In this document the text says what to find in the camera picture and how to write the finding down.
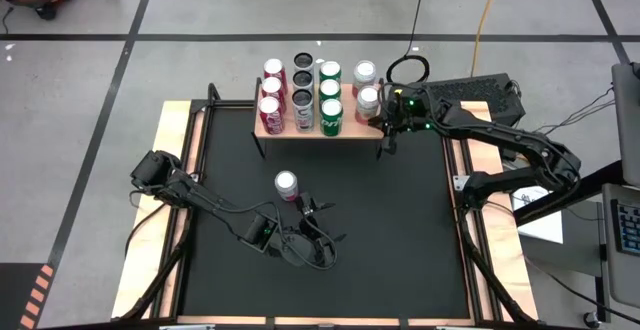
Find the can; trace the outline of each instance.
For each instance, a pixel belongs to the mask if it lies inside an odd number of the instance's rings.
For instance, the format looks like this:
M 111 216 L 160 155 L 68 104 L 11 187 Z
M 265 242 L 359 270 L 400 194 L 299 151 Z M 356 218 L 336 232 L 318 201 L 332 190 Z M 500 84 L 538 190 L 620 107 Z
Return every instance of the can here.
M 301 70 L 293 74 L 293 91 L 308 90 L 313 94 L 313 75 L 310 72 Z
M 356 121 L 367 124 L 369 119 L 378 114 L 378 89 L 368 85 L 360 89 L 356 105 Z
M 328 99 L 320 106 L 320 129 L 325 136 L 337 136 L 342 129 L 342 104 L 336 99 Z
M 278 99 L 282 111 L 287 111 L 287 104 L 285 102 L 284 89 L 282 88 L 282 82 L 277 77 L 270 77 L 264 79 L 262 82 L 262 97 L 272 96 Z
M 308 71 L 313 78 L 313 84 L 315 85 L 315 74 L 313 73 L 313 56 L 309 53 L 299 53 L 293 57 L 293 70 L 298 72 L 301 70 Z
M 358 98 L 358 91 L 376 81 L 376 66 L 369 60 L 360 61 L 353 70 L 353 97 Z
M 264 63 L 264 78 L 277 77 L 282 83 L 284 94 L 287 95 L 289 87 L 287 86 L 287 74 L 284 71 L 282 61 L 278 59 L 269 59 Z
M 299 132 L 313 131 L 313 94 L 309 90 L 296 90 L 293 100 L 293 116 Z
M 264 130 L 267 133 L 276 135 L 284 131 L 284 113 L 278 99 L 267 96 L 260 100 L 258 109 L 260 110 L 260 119 L 262 119 Z
M 298 197 L 298 179 L 291 171 L 280 171 L 274 183 L 284 201 L 294 201 Z
M 340 64 L 335 61 L 325 61 L 320 65 L 319 71 L 320 83 L 327 79 L 332 79 L 338 82 L 338 84 L 342 83 L 342 69 L 340 68 Z
M 336 99 L 340 100 L 342 91 L 340 90 L 340 84 L 335 80 L 325 80 L 320 84 L 320 105 L 325 100 Z

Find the wooden shelf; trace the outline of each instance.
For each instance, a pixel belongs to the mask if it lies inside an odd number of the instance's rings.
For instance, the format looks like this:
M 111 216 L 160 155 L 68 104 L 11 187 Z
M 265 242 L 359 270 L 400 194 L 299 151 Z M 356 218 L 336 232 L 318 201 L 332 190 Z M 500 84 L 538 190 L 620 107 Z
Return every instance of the wooden shelf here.
M 320 131 L 320 110 L 318 96 L 318 84 L 315 86 L 315 94 L 313 97 L 313 111 L 314 111 L 314 124 L 313 131 L 308 133 L 298 132 L 296 129 L 296 123 L 293 117 L 293 102 L 291 96 L 293 95 L 292 85 L 289 85 L 289 93 L 286 96 L 287 111 L 284 114 L 284 131 L 277 135 L 270 135 L 264 130 L 264 125 L 260 119 L 260 110 L 256 110 L 256 122 L 254 126 L 254 132 L 256 137 L 261 139 L 362 139 L 362 140 L 375 140 L 382 139 L 382 131 L 361 124 L 356 121 L 356 104 L 357 100 L 351 94 L 351 84 L 342 84 L 342 95 L 340 102 L 342 103 L 342 130 L 338 136 L 324 136 Z M 256 109 L 258 108 L 258 102 L 262 99 L 262 88 L 258 90 L 258 96 L 256 97 Z

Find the gray floor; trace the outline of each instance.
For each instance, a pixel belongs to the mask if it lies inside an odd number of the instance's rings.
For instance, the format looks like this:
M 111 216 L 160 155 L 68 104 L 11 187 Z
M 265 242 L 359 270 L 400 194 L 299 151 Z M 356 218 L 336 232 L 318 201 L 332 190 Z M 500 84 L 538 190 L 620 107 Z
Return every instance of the gray floor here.
M 140 0 L 73 0 L 58 18 L 44 22 L 18 8 L 7 20 L 10 40 L 0 36 L 0 262 L 46 262 L 108 96 L 126 35 Z M 422 0 L 419 34 L 473 34 L 486 0 Z M 140 34 L 408 34 L 416 0 L 150 0 Z M 602 0 L 619 34 L 640 34 L 631 0 Z M 0 14 L 7 9 L 0 3 Z M 606 35 L 591 0 L 494 0 L 487 34 Z M 37 34 L 107 34 L 96 41 L 50 39 Z M 55 326 L 106 321 L 116 294 L 123 246 L 134 209 L 128 174 L 153 142 L 162 102 L 205 96 L 217 84 L 224 98 L 252 98 L 265 59 L 290 59 L 300 51 L 335 59 L 348 71 L 369 59 L 381 71 L 406 49 L 406 41 L 137 41 L 117 92 L 95 164 L 78 208 L 52 292 L 40 322 Z M 562 121 L 610 86 L 618 62 L 608 42 L 483 42 L 476 74 L 507 72 L 519 81 L 532 130 Z M 471 67 L 469 41 L 419 41 L 415 53 L 429 58 L 431 80 L 465 77 Z M 640 44 L 625 43 L 631 59 Z M 398 70 L 411 81 L 416 68 Z M 612 108 L 552 138 L 583 160 L 583 174 L 619 158 Z M 593 296 L 593 279 L 553 267 L 545 269 Z M 540 317 L 552 324 L 581 326 L 591 306 L 530 268 Z M 640 316 L 636 309 L 621 306 Z M 631 325 L 616 319 L 616 329 Z

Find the yellow cable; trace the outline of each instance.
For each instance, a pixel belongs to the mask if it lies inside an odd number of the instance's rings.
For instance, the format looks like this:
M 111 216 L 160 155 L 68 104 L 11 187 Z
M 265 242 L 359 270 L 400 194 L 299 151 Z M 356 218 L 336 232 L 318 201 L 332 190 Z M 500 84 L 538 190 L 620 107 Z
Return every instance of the yellow cable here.
M 489 13 L 489 8 L 491 7 L 492 1 L 493 0 L 487 0 L 487 4 L 484 6 L 484 11 L 482 12 L 482 18 L 480 19 L 480 25 L 478 25 L 478 32 L 476 33 L 476 43 L 473 46 L 473 62 L 471 63 L 472 77 L 473 77 L 473 72 L 476 70 L 476 60 L 478 59 L 478 45 L 480 44 L 480 34 L 482 33 L 484 20 L 487 18 L 487 14 Z

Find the black mat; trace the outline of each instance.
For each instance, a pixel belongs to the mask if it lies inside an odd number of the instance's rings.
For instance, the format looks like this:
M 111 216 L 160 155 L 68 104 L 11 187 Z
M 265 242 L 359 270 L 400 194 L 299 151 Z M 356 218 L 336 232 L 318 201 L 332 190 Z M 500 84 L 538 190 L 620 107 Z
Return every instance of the black mat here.
M 263 160 L 252 114 L 216 109 L 204 185 L 239 206 L 276 200 L 281 170 L 334 208 L 318 213 L 338 244 L 325 272 L 296 268 L 238 243 L 198 214 L 181 314 L 373 318 L 468 318 L 464 276 L 440 138 L 399 139 L 398 155 L 375 159 L 371 141 L 272 140 Z M 279 201 L 286 225 L 300 215 Z M 248 218 L 233 218 L 243 233 Z
M 17 329 L 43 264 L 0 264 L 0 329 Z

